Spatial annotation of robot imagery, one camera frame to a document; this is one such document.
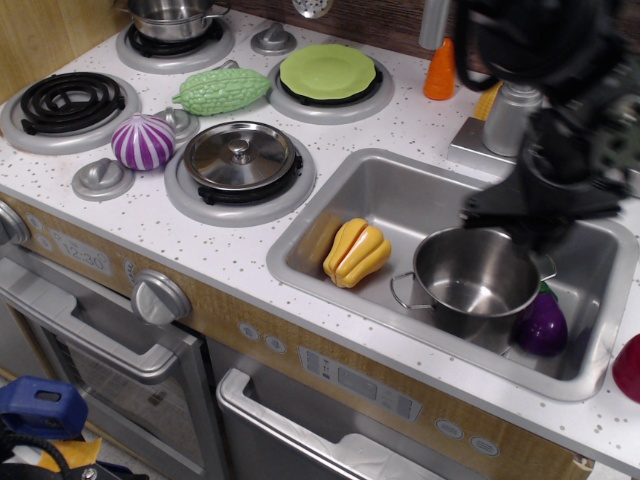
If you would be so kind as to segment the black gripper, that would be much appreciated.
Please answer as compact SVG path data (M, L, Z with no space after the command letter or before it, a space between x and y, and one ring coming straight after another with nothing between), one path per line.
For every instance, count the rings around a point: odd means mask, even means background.
M559 112L531 117L512 172L469 196L465 226L503 228L521 255L549 253L575 220L605 218L631 195L631 119L603 112L581 128Z

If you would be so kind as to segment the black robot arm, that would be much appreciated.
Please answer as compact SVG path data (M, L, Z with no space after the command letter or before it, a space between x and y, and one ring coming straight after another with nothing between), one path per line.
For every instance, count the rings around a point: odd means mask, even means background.
M461 1L454 45L460 73L475 45L488 70L465 85L530 87L546 100L527 116L516 163L468 197L468 228L499 228L544 253L579 220L612 217L639 176L639 60L615 29L615 1Z

